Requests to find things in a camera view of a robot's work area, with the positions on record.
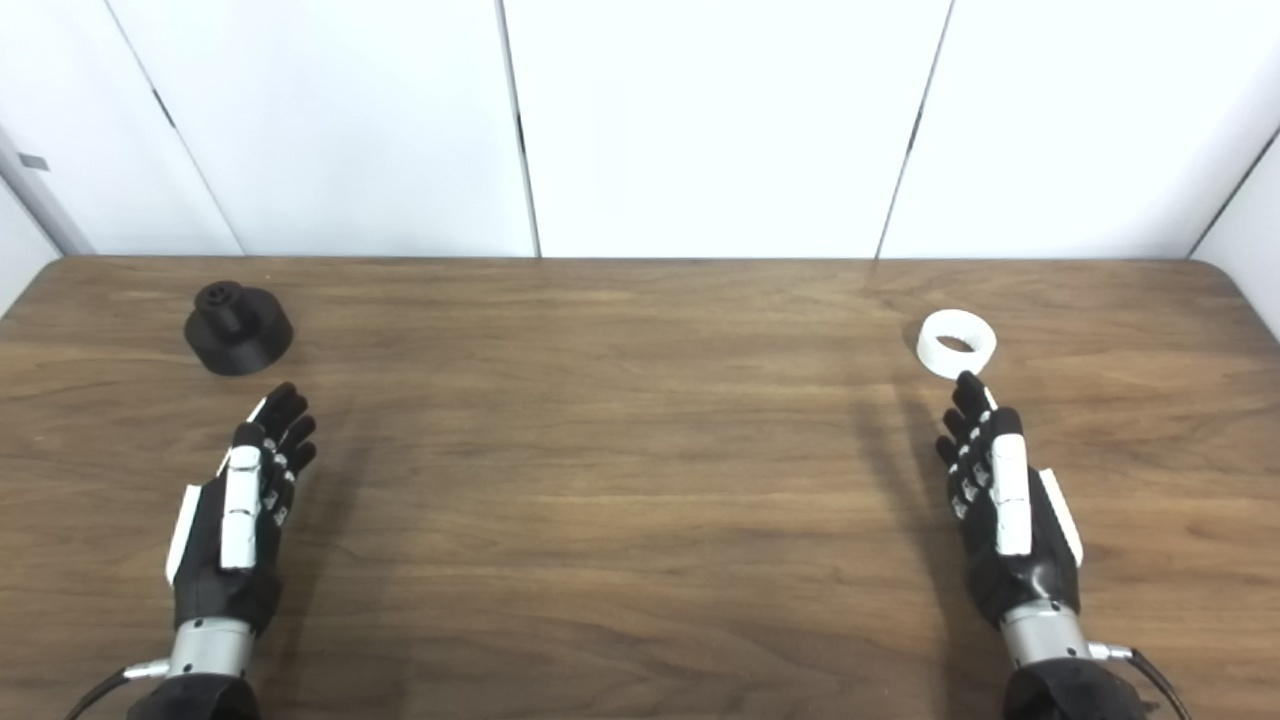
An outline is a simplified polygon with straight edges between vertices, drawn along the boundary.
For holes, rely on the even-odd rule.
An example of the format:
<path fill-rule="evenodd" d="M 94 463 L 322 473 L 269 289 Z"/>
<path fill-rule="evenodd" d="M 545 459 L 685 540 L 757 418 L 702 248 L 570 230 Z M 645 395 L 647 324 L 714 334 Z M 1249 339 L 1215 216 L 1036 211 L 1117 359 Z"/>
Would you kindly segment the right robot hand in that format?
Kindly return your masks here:
<path fill-rule="evenodd" d="M 1083 548 L 1056 482 L 1030 465 L 1021 416 L 973 372 L 955 379 L 934 443 L 959 521 L 965 587 L 992 625 L 1025 603 L 1079 612 Z"/>

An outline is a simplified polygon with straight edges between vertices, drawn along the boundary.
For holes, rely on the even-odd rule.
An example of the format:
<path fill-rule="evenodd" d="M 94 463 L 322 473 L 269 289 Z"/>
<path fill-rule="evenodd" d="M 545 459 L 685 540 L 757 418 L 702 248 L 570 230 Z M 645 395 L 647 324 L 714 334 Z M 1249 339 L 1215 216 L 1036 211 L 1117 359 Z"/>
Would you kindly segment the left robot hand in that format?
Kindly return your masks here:
<path fill-rule="evenodd" d="M 165 573 L 174 626 L 223 618 L 261 635 L 282 601 L 283 527 L 305 468 L 315 460 L 317 423 L 285 382 L 233 430 L 218 471 L 187 486 Z"/>

